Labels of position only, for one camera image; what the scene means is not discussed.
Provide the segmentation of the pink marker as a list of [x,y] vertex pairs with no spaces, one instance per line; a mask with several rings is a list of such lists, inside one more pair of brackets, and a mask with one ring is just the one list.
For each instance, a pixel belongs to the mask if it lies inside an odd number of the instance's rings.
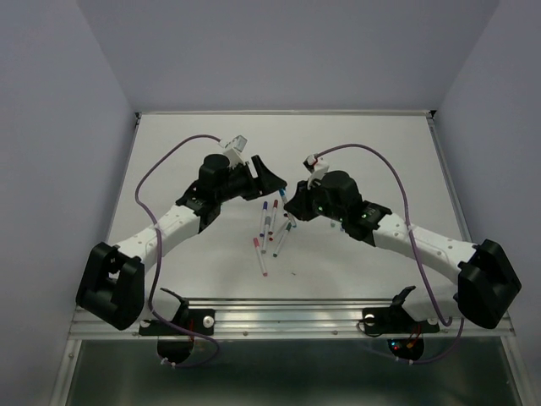
[[268,276],[268,271],[266,269],[265,262],[264,262],[264,259],[263,259],[263,253],[262,253],[262,249],[261,249],[261,246],[260,246],[259,239],[258,238],[253,238],[253,244],[254,244],[254,249],[255,249],[257,259],[258,259],[258,262],[259,262],[261,274],[262,274],[263,277],[267,277]]

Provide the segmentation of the dark teal marker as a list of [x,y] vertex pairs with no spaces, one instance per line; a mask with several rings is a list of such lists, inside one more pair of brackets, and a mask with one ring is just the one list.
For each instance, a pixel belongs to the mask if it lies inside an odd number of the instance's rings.
[[289,222],[286,227],[284,228],[284,231],[281,233],[281,236],[278,240],[278,243],[277,243],[277,246],[272,254],[272,256],[274,258],[276,258],[280,252],[281,252],[281,249],[283,247],[283,245],[285,244],[285,241],[287,240],[287,236],[289,235],[290,231],[291,231],[291,228],[292,228],[292,224]]

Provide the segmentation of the sky blue marker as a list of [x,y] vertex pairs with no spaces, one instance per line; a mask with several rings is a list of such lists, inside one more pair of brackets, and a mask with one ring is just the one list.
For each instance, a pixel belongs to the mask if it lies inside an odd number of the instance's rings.
[[295,220],[294,216],[289,211],[286,210],[286,204],[288,202],[286,190],[285,189],[280,189],[279,194],[280,194],[281,201],[282,201],[284,216],[292,224],[292,227],[295,228],[297,226],[296,220]]

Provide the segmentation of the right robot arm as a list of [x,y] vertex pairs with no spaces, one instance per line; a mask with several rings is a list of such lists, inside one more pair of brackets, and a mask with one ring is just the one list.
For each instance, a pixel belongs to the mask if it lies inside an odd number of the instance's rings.
[[389,320],[407,330],[418,320],[442,315],[464,317],[477,326],[498,326],[522,284],[500,244],[450,239],[415,225],[408,225],[391,209],[365,200],[356,182],[343,171],[331,171],[313,182],[298,182],[287,212],[299,221],[326,217],[339,222],[357,241],[389,250],[426,266],[456,286],[449,302],[429,290],[424,304],[402,301],[389,309]]

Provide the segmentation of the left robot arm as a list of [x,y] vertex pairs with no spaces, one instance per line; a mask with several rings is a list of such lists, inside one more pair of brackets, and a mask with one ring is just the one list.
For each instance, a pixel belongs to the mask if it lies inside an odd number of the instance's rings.
[[222,154],[206,156],[198,178],[160,219],[114,245],[100,242],[89,254],[76,304],[122,331],[132,326],[148,304],[146,273],[183,241],[202,233],[221,214],[223,203],[238,197],[250,201],[287,186],[259,156],[232,164]]

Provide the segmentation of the navy blue marker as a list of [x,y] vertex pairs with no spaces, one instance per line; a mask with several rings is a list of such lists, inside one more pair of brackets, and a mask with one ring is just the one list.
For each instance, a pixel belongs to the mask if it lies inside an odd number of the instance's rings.
[[262,205],[262,211],[260,216],[260,227],[259,227],[259,236],[264,238],[265,236],[265,221],[268,215],[268,201],[264,201]]

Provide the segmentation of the dark red marker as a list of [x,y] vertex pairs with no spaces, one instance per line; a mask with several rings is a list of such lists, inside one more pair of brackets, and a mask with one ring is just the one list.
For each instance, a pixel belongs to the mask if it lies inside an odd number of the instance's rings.
[[271,208],[271,213],[270,213],[270,224],[269,224],[269,230],[268,230],[268,240],[269,241],[272,241],[273,240],[273,235],[274,235],[274,228],[275,228],[275,224],[276,224],[276,214],[277,214],[277,210],[278,210],[278,199],[275,199],[274,202],[273,202],[273,205],[272,205],[272,208]]

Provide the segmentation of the grey marker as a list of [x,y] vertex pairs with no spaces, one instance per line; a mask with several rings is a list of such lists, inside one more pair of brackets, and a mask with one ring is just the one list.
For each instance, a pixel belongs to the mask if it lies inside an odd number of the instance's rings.
[[264,221],[264,227],[263,227],[263,235],[262,235],[262,243],[261,243],[261,252],[263,254],[267,251],[268,246],[268,238],[269,238],[269,232],[270,232],[270,225],[271,225],[271,217],[266,216]]

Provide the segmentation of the aluminium front rail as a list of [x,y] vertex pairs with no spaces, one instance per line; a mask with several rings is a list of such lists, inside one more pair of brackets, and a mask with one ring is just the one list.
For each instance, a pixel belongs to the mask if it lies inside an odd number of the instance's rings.
[[[211,300],[191,299],[191,310],[215,311],[216,340],[279,340],[279,339],[354,339],[370,338],[356,325],[368,309],[389,307],[381,300],[295,299],[295,300]],[[73,340],[148,339],[139,332],[137,322],[119,331],[87,310],[77,308],[69,328]],[[511,318],[505,315],[493,330],[483,329],[466,321],[463,337],[514,337]]]

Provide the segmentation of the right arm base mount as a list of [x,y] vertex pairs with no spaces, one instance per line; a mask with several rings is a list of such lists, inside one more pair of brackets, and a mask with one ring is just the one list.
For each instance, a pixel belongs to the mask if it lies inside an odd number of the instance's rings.
[[404,288],[395,295],[388,307],[371,307],[362,311],[356,328],[371,338],[389,335],[388,349],[399,361],[414,364],[424,354],[424,334],[440,331],[439,323],[430,324],[427,320],[415,321],[403,308],[407,296],[415,286]]

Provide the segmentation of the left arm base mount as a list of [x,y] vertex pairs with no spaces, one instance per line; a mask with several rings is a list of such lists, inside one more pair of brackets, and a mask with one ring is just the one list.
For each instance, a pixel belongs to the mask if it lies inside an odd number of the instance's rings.
[[[216,310],[212,308],[191,309],[189,300],[168,288],[160,288],[160,293],[174,298],[177,306],[174,313],[165,317],[150,309],[152,317],[143,319],[148,326],[141,326],[139,332],[149,337],[181,337],[178,340],[161,340],[156,344],[156,355],[162,365],[174,370],[195,368],[214,361],[221,352],[221,346],[214,338]],[[209,343],[213,350],[205,358],[190,361],[194,356],[196,340]]]

